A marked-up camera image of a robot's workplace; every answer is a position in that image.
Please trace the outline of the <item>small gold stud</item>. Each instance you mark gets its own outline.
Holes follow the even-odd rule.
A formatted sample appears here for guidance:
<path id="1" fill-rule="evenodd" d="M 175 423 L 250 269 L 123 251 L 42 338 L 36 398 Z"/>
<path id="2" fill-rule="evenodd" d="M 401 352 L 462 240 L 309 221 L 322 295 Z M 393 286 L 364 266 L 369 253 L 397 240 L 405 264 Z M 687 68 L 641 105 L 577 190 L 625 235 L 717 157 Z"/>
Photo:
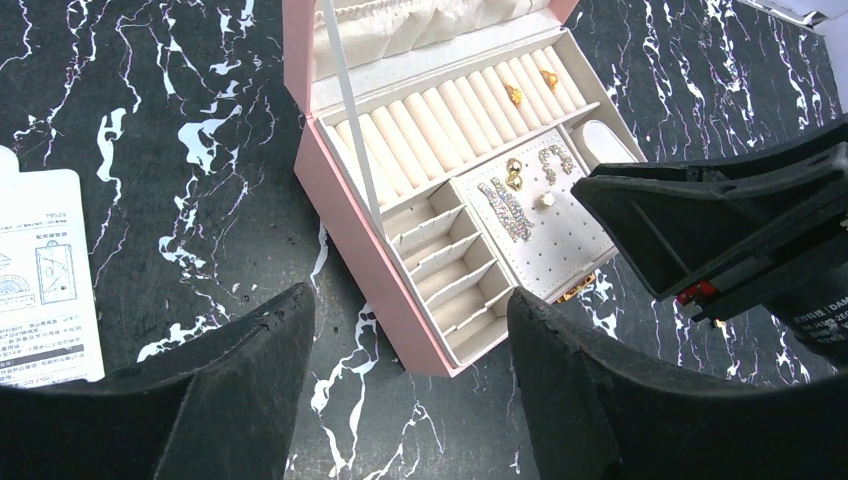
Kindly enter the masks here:
<path id="1" fill-rule="evenodd" d="M 556 197 L 551 191 L 542 193 L 536 200 L 536 205 L 539 210 L 546 210 L 556 204 Z"/>

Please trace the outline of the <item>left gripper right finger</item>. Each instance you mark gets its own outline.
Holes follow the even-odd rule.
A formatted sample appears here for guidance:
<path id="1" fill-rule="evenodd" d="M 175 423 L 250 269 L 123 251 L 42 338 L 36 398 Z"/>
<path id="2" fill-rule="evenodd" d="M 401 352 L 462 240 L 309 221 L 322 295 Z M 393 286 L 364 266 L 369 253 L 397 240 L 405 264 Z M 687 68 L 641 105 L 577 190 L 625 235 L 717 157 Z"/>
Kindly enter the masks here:
<path id="1" fill-rule="evenodd" d="M 771 387 L 691 371 L 523 288 L 508 336 L 544 479 L 843 479 L 847 377 Z"/>

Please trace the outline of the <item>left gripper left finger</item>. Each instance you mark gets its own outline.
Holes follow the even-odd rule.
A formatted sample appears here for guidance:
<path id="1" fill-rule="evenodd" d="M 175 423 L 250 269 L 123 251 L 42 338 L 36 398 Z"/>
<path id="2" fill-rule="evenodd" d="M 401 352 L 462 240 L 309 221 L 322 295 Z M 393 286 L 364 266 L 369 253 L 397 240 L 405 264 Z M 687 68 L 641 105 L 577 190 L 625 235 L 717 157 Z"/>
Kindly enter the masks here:
<path id="1" fill-rule="evenodd" d="M 96 382 L 1 390 L 5 479 L 280 479 L 304 388 L 315 295 L 245 316 Z"/>

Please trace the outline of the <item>pink jewelry box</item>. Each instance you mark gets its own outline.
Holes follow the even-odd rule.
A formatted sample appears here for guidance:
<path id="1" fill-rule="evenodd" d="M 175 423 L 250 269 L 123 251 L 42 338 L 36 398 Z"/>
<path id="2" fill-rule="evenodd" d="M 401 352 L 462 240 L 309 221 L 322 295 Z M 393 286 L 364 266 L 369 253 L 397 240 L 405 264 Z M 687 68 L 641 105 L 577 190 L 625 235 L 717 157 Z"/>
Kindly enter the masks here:
<path id="1" fill-rule="evenodd" d="M 572 1 L 286 1 L 284 83 L 306 116 L 296 175 L 403 367 L 453 377 L 507 336 L 517 287 L 556 302 L 617 250 L 572 196 L 571 134 L 645 157 L 567 26 Z M 479 183 L 535 224 L 514 243 Z M 539 210 L 551 191 L 556 204 Z"/>

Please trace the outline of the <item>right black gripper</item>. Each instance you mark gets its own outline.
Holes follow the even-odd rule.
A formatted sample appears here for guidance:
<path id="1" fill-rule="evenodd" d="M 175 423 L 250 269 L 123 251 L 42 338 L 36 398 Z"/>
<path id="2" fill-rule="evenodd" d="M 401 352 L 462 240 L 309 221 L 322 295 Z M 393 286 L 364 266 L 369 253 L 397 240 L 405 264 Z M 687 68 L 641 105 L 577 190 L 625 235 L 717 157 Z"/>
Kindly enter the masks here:
<path id="1" fill-rule="evenodd" d="M 847 368 L 847 220 L 828 222 L 847 211 L 846 120 L 735 157 L 601 164 L 571 193 L 655 298 L 696 321 L 761 306 Z"/>

